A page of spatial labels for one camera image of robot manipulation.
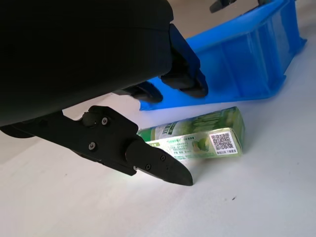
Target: blue storage container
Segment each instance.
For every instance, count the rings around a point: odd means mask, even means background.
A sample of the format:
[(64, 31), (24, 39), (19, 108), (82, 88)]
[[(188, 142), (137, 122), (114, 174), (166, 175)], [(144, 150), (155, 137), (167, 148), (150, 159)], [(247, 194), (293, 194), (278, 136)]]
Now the blue storage container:
[(142, 101), (141, 110), (271, 97), (306, 40), (299, 36), (294, 0), (274, 0), (187, 42), (201, 61), (209, 94), (193, 98), (154, 78), (163, 101)]

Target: screw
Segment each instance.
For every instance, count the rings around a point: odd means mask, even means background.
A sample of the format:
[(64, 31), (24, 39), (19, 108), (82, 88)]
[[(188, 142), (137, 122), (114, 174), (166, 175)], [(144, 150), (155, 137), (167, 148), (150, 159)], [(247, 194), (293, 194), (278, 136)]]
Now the screw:
[(89, 150), (90, 151), (92, 151), (93, 149), (95, 149), (95, 147), (96, 147), (96, 145), (95, 145), (95, 143), (94, 142), (91, 142), (90, 144), (89, 144)]
[(108, 118), (107, 117), (104, 117), (103, 119), (102, 119), (102, 125), (107, 125), (107, 123), (108, 123)]

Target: white floor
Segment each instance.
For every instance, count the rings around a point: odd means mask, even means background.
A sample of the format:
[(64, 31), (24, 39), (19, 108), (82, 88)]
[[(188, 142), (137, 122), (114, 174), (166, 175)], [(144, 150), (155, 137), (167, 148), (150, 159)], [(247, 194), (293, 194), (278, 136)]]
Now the white floor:
[(142, 128), (238, 106), (247, 129), (242, 157), (187, 163), (195, 185), (182, 187), (1, 135), (0, 236), (316, 236), (316, 1), (298, 0), (297, 12), (309, 41), (272, 99), (152, 112), (125, 96), (99, 102)]

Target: black metal bracket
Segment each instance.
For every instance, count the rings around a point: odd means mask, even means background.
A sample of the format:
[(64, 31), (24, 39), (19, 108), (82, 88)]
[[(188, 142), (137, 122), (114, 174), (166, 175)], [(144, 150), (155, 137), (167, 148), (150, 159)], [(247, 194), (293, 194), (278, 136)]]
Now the black metal bracket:
[(167, 182), (193, 184), (187, 168), (137, 135), (138, 126), (109, 107), (93, 106), (74, 121), (62, 111), (0, 127), (15, 137), (37, 136), (128, 175), (141, 169)]
[[(208, 94), (208, 86), (200, 70), (200, 60), (173, 24), (170, 24), (169, 40), (172, 57), (171, 70), (159, 78), (168, 86), (190, 96), (205, 97)], [(115, 94), (130, 95), (135, 99), (150, 103), (158, 103), (163, 99), (158, 89), (149, 82), (115, 91)]]
[(170, 24), (169, 37), (172, 68), (169, 73), (160, 77), (162, 82), (190, 96), (205, 97), (208, 86), (200, 71), (199, 58), (173, 24)]

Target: cardboard box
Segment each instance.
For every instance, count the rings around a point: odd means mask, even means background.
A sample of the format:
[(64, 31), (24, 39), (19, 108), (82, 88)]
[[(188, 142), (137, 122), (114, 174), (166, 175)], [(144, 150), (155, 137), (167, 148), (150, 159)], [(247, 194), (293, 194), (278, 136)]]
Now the cardboard box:
[(210, 7), (216, 0), (168, 0), (173, 9), (174, 20), (184, 38), (195, 36), (258, 6), (257, 0), (237, 0), (218, 12), (211, 13)]
[(146, 143), (178, 160), (239, 157), (245, 126), (237, 107), (138, 132)]

